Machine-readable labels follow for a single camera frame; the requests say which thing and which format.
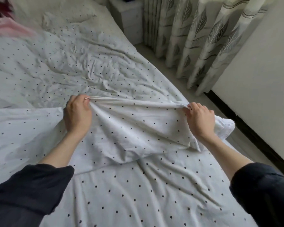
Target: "white polka dot bed sheet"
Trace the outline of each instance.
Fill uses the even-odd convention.
[[[256,226],[190,133],[187,100],[136,49],[88,22],[0,37],[0,183],[65,133],[63,107],[91,96],[93,125],[75,175],[41,226]],[[216,116],[225,139],[234,123]]]

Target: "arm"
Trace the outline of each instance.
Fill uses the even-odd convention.
[[[215,157],[231,181],[230,191],[259,227],[284,226],[284,176],[273,167],[253,163],[214,133],[214,112],[190,103],[184,108],[193,135]]]
[[[91,125],[87,95],[71,96],[64,110],[67,134],[36,165],[27,165],[0,184],[0,227],[40,225],[58,206],[74,169],[67,166]]]

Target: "wall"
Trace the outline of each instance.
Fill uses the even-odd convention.
[[[212,90],[284,159],[284,0],[270,8]]]

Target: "white nightstand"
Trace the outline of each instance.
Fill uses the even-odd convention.
[[[143,42],[142,2],[140,0],[130,2],[109,0],[109,4],[112,17],[127,39],[133,45]]]

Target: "black sleeve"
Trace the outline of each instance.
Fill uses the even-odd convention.
[[[72,166],[27,165],[0,184],[0,227],[39,226],[51,214],[74,175]]]
[[[235,173],[230,190],[259,227],[284,226],[284,176],[273,167],[247,164]]]

